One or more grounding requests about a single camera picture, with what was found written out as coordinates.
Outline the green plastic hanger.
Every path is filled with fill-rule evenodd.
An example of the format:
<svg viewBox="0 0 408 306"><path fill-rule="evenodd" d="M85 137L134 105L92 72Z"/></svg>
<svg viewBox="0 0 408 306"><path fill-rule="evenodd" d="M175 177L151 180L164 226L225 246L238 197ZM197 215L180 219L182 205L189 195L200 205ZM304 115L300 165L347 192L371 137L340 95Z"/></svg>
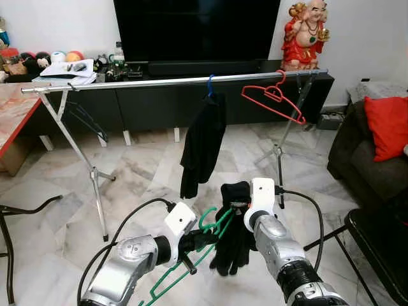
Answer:
<svg viewBox="0 0 408 306"><path fill-rule="evenodd" d="M216 210L217 209L215 207L210 207L208 210L206 210L203 216L198 216L198 221L195 222L194 228L190 230L190 232L209 231L213 234L217 234L220 239L222 235L222 224L224 224L225 218L215 218L214 222L202 221L202 219L206 218L208 215L214 214ZM203 260L206 259L206 257L209 256L209 254L214 250L215 243L202 247L201 249L194 249L187 253L187 256L189 256L189 259L191 259L194 264L194 274L198 273L198 266L201 265ZM183 265L183 263L172 265L171 259L169 259L166 264L166 271L149 290L149 297L140 300L138 306L156 306L158 301L160 301L172 289L174 289L178 283L182 282L182 280L186 279L188 276L192 276L189 271L187 271L187 268Z"/></svg>

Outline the navy blue garment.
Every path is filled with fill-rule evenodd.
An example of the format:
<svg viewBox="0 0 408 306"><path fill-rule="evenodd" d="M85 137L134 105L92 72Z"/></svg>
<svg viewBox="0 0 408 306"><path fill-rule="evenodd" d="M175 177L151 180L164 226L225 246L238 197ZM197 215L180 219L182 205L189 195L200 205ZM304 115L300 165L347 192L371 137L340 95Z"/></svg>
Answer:
<svg viewBox="0 0 408 306"><path fill-rule="evenodd" d="M225 218L222 224L222 235L216 242L216 254L210 263L222 277L233 276L239 268L249 262L249 253L255 251L256 239L230 209L230 202L234 200L251 200L251 185L248 181L234 184L222 184L222 207L216 213L216 219Z"/></svg>

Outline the red plastic hanger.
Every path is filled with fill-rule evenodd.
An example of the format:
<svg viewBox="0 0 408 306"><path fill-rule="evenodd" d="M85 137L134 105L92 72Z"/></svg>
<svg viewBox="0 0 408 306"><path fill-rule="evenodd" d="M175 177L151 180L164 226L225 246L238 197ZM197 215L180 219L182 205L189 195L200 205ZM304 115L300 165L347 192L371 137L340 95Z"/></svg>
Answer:
<svg viewBox="0 0 408 306"><path fill-rule="evenodd" d="M241 90L241 97L250 100L254 104L271 111L300 125L305 124L306 117L303 116L300 106L297 106L283 93L282 85L286 81L286 72L282 69L275 71L282 78L273 85L245 85Z"/></svg>

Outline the blue plastic hanger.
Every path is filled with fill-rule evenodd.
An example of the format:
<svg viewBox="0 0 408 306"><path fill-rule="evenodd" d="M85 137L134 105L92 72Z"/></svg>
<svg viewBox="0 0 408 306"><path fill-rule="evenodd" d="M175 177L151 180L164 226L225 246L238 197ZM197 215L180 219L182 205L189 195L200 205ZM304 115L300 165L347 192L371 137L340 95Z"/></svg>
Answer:
<svg viewBox="0 0 408 306"><path fill-rule="evenodd" d="M218 105L219 103L217 102L217 96L216 96L215 88L213 86L213 81L212 81L213 78L215 78L215 74L210 74L210 76L208 76L208 79L206 82L206 86L207 86L206 99L209 104Z"/></svg>

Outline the thin black hanger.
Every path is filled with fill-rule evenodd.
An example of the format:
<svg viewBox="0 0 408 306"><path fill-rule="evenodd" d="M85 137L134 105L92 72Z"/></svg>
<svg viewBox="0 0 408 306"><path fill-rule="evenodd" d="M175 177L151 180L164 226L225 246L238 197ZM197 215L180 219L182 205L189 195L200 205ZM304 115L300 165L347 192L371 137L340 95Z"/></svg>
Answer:
<svg viewBox="0 0 408 306"><path fill-rule="evenodd" d="M87 110L82 105L67 101L67 112L70 113L74 119L78 119L84 126L87 126L101 141L108 142L107 132L99 125L96 120L91 117Z"/></svg>

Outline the black t-shirt with logo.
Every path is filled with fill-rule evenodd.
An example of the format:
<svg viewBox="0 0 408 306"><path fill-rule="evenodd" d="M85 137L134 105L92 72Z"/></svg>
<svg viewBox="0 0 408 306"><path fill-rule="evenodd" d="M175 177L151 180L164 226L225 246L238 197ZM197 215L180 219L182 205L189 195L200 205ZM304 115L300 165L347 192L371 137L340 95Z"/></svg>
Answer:
<svg viewBox="0 0 408 306"><path fill-rule="evenodd" d="M203 108L187 129L186 143L180 161L183 173L180 197L195 198L199 184L206 184L212 175L222 137L226 131L226 102L221 93L207 94L202 99Z"/></svg>

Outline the dark brown sofa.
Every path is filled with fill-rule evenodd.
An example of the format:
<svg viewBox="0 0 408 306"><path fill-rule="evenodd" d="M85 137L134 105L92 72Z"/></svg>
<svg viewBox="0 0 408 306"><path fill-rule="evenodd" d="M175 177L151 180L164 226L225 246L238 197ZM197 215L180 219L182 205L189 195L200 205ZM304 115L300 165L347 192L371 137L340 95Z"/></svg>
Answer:
<svg viewBox="0 0 408 306"><path fill-rule="evenodd" d="M327 170L347 187L359 206L373 208L408 188L405 155L374 161L375 140L363 99L349 106L328 156Z"/></svg>

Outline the black TV console cabinet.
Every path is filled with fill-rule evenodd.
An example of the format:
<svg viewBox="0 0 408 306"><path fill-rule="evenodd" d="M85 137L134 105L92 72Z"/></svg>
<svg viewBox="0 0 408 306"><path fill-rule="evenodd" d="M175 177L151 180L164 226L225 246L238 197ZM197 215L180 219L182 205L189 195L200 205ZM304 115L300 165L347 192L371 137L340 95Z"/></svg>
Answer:
<svg viewBox="0 0 408 306"><path fill-rule="evenodd" d="M298 85L305 85L309 76L287 78L280 85L286 97L296 103ZM324 102L329 96L335 79L329 73L320 73L312 79L312 87L300 105L308 123L317 123ZM273 85L278 80L216 82L215 93L226 99L226 123L254 124L282 122L283 117L265 110L241 97L245 85ZM202 99L207 95L206 84L158 85L126 89L70 91L68 101L82 105L87 113L107 132L169 130L188 128L202 109ZM65 111L63 123L72 135L87 134L91 130ZM23 126L22 135L61 134L45 106L40 105Z"/></svg>

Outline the black metal chair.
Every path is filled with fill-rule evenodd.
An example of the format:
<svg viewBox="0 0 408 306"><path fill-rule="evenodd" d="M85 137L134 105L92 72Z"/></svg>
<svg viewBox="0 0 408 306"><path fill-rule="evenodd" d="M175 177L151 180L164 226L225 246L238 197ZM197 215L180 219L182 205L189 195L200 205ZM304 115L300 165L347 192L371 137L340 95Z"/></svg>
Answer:
<svg viewBox="0 0 408 306"><path fill-rule="evenodd" d="M304 247L308 251L335 239L350 265L353 261L338 235L350 232L376 276L399 306L408 306L408 232L405 221L385 208L350 210L344 224Z"/></svg>

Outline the red cushion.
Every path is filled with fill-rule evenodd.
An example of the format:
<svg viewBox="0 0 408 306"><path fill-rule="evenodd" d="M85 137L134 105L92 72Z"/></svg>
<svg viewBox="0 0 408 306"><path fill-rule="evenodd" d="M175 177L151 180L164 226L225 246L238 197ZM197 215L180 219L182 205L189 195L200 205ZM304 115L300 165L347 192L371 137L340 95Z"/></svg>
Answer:
<svg viewBox="0 0 408 306"><path fill-rule="evenodd" d="M363 108L375 142L374 161L403 155L408 144L408 98L365 96Z"/></svg>

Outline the marble top side table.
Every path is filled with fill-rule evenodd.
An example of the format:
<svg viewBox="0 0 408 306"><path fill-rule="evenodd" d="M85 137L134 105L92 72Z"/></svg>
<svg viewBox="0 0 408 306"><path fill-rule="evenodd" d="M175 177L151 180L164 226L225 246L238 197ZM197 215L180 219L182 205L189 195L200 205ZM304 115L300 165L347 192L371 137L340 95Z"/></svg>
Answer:
<svg viewBox="0 0 408 306"><path fill-rule="evenodd" d="M406 97L407 82L360 81L347 88L347 93L353 103L364 100L365 97L372 99Z"/></svg>

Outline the red laughing Buddha statue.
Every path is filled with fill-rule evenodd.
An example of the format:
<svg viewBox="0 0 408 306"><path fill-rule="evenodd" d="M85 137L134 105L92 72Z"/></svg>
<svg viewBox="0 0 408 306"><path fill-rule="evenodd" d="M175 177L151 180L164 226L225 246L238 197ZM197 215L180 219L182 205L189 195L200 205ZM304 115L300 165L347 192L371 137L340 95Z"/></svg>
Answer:
<svg viewBox="0 0 408 306"><path fill-rule="evenodd" d="M324 0L310 0L289 7L291 20L284 29L282 70L318 69L318 55L330 39L329 29L324 26L328 15L326 7Z"/></svg>

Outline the black flat screen television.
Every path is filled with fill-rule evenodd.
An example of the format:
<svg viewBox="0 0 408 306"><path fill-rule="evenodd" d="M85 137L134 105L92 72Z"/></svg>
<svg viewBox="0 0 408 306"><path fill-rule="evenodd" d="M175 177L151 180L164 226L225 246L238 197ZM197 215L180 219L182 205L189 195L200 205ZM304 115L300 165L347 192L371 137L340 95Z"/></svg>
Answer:
<svg viewBox="0 0 408 306"><path fill-rule="evenodd" d="M113 0L128 61L267 59L281 0Z"/></svg>

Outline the brown cardboard box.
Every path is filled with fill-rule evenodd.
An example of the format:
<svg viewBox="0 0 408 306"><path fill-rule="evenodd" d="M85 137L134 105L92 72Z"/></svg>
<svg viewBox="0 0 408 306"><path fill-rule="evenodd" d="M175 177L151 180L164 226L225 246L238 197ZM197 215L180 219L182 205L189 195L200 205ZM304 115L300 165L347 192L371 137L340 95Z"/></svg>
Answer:
<svg viewBox="0 0 408 306"><path fill-rule="evenodd" d="M17 175L33 146L31 137L18 137L8 144L0 156L0 174Z"/></svg>

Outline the small clear bottle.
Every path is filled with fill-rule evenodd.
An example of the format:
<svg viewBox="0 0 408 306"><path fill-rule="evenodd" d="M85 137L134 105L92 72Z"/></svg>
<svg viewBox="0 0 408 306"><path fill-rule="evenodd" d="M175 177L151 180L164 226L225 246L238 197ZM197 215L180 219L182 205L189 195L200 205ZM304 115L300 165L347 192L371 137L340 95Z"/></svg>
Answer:
<svg viewBox="0 0 408 306"><path fill-rule="evenodd" d="M124 50L122 49L122 41L117 41L115 43L115 50L114 53L111 54L110 60L115 65L123 65L126 63Z"/></svg>

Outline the stack of white papers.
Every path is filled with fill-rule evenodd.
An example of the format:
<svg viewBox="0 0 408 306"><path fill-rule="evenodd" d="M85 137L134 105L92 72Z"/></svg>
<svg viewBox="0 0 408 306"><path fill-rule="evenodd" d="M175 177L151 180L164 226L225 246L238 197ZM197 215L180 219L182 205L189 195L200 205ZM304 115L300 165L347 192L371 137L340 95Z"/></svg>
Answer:
<svg viewBox="0 0 408 306"><path fill-rule="evenodd" d="M92 59L82 59L74 62L53 63L41 73L41 78L47 81L67 82L72 85L93 84L98 74L94 71Z"/></svg>

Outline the marble pattern folding table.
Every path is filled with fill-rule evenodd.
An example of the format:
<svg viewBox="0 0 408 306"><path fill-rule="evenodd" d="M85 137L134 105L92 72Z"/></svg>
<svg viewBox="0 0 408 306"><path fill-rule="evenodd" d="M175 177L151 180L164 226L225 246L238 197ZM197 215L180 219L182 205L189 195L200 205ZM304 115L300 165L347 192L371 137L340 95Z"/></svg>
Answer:
<svg viewBox="0 0 408 306"><path fill-rule="evenodd" d="M0 84L0 174L16 175L22 163L5 163L3 156L13 146L14 139L28 122L41 104L37 94L24 94L24 89L32 89L37 84ZM61 200L63 196L57 195L47 199L40 206L33 209L15 208L0 205L0 233L5 250L0 251L0 258L8 260L6 263L6 296L8 306L15 306L13 289L13 268L15 253L11 233L9 232L6 216L11 215L34 215L48 207L52 202Z"/></svg>

